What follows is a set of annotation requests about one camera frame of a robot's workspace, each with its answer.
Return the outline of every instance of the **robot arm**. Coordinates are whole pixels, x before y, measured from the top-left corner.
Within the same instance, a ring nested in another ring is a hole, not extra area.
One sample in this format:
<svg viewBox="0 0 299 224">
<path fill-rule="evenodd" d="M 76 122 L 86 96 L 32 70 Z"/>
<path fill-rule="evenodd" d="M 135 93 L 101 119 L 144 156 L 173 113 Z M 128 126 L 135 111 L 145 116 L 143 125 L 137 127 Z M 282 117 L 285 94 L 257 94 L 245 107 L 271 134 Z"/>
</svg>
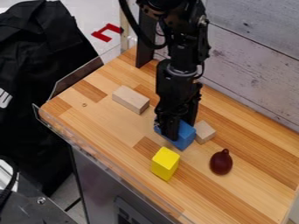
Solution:
<svg viewBox="0 0 299 224">
<path fill-rule="evenodd" d="M 150 48 L 168 46 L 170 59 L 157 66 L 156 126 L 163 136 L 178 139 L 180 121 L 194 125 L 202 84 L 197 79 L 205 70 L 210 46 L 207 39 L 209 21 L 200 0 L 137 0 L 143 13 L 156 19 L 165 36 L 163 45 L 152 43 L 138 26 L 127 0 L 119 0 L 124 14 L 136 35 Z M 202 73 L 198 75 L 198 66 Z"/>
</svg>

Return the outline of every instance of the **blue cube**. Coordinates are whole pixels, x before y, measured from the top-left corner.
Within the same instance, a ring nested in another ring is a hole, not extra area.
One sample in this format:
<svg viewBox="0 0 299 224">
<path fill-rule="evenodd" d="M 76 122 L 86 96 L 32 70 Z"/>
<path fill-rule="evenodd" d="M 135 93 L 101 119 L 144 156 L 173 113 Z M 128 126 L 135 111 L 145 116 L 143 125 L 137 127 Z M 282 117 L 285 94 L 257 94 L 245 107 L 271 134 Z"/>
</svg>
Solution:
<svg viewBox="0 0 299 224">
<path fill-rule="evenodd" d="M 161 130 L 155 126 L 155 132 L 161 135 Z M 162 136 L 167 139 L 170 143 L 176 146 L 181 151 L 185 150 L 189 145 L 191 145 L 195 139 L 196 130 L 184 121 L 180 121 L 179 123 L 179 131 L 178 131 L 178 140 L 172 141 L 166 136 Z"/>
</svg>

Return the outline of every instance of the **yellow block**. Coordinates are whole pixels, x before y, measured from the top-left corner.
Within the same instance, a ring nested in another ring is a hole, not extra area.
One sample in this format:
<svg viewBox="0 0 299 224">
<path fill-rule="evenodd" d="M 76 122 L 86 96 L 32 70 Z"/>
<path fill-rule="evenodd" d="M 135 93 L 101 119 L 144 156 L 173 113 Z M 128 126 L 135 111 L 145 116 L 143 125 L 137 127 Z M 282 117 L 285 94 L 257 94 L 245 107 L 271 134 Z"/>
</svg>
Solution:
<svg viewBox="0 0 299 224">
<path fill-rule="evenodd" d="M 162 147 L 151 159 L 151 171 L 159 178 L 168 181 L 177 170 L 180 156 L 166 147 Z"/>
</svg>

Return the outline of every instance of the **wooden wall panel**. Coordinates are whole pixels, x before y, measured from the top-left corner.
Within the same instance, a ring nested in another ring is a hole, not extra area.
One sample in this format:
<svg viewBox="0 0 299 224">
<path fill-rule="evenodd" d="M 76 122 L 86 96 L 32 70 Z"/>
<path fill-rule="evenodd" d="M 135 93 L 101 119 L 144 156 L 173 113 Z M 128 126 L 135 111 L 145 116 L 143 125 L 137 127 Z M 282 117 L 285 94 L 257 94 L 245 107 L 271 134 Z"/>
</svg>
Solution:
<svg viewBox="0 0 299 224">
<path fill-rule="evenodd" d="M 207 0 L 213 24 L 299 59 L 298 0 Z"/>
<path fill-rule="evenodd" d="M 214 25 L 209 38 L 202 81 L 299 131 L 299 61 Z M 166 49 L 156 53 L 167 56 Z"/>
</svg>

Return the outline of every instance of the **small wooden block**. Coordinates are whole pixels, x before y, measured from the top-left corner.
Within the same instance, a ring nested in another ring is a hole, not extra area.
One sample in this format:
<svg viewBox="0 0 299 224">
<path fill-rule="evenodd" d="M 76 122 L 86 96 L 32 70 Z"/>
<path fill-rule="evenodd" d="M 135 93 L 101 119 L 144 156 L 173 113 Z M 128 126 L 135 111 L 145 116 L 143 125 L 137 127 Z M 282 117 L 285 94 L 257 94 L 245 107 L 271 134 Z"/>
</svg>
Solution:
<svg viewBox="0 0 299 224">
<path fill-rule="evenodd" d="M 159 178 L 168 181 L 178 168 L 180 155 L 162 147 L 151 160 L 151 171 Z"/>
<path fill-rule="evenodd" d="M 216 130 L 205 121 L 196 123 L 194 128 L 197 132 L 195 139 L 199 144 L 205 144 L 216 136 Z"/>
<path fill-rule="evenodd" d="M 150 99 L 134 91 L 133 89 L 121 86 L 112 93 L 112 99 L 127 109 L 140 115 L 150 106 Z"/>
</svg>

